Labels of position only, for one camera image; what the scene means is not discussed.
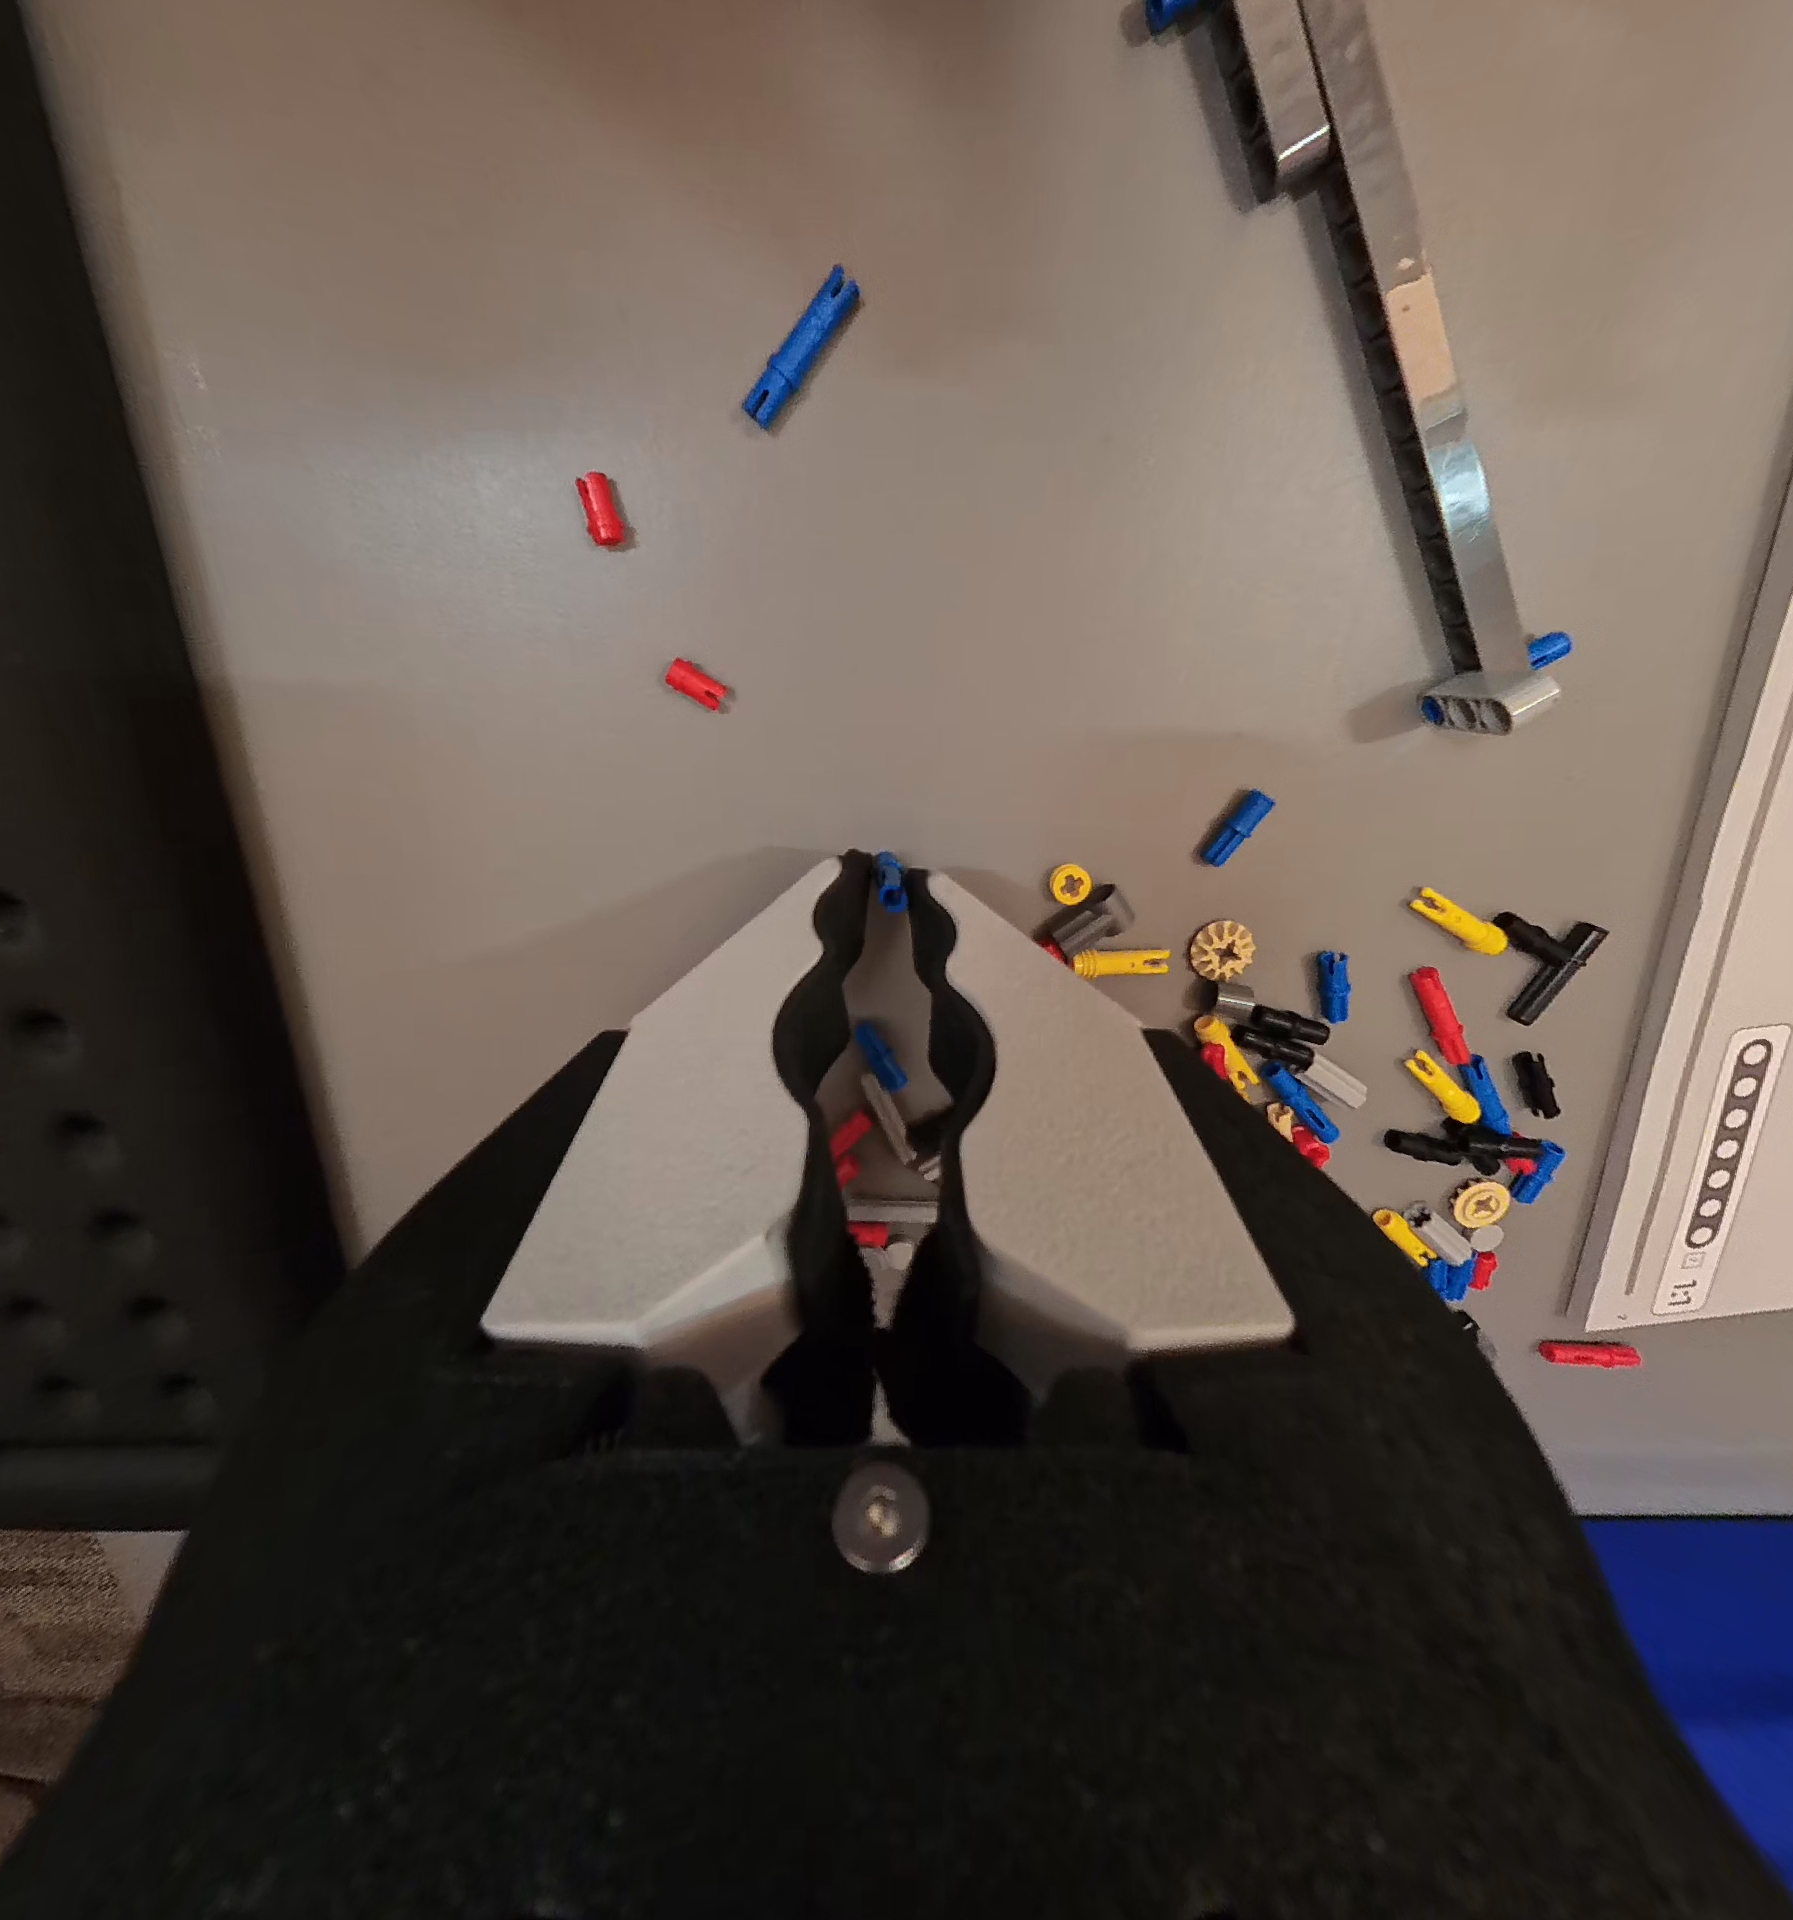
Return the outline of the white instruction booklet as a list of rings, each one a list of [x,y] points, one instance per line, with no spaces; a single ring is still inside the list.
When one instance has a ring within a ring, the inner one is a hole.
[[[1591,1215],[1588,1332],[1793,1310],[1793,473]]]

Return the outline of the long black toy beam assembly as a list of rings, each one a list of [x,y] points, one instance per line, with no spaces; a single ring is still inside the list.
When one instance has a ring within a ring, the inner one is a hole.
[[[1557,709],[1573,640],[1528,627],[1512,590],[1368,5],[1147,1],[1142,17],[1153,37],[1215,22],[1261,197],[1319,205],[1450,659],[1422,721],[1530,729]]]

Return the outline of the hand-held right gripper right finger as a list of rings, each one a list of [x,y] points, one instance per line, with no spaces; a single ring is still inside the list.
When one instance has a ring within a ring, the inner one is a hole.
[[[1062,1376],[1285,1343],[1292,1308],[1139,1018],[949,877],[911,878],[908,921],[978,1346]]]

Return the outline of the blue plastic bin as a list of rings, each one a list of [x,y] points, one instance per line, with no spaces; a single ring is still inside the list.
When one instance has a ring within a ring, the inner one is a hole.
[[[1793,1517],[1583,1532],[1657,1700],[1793,1892]]]

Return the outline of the black perforated panel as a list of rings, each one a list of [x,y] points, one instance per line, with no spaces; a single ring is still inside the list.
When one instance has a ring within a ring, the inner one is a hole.
[[[341,1274],[43,85],[0,3],[0,1526],[190,1526]]]

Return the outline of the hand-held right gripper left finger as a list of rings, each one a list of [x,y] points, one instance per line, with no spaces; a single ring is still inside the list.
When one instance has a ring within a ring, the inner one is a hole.
[[[864,1437],[869,1271],[820,1092],[872,859],[816,863],[644,1007],[482,1310],[526,1351],[692,1370],[744,1436]]]

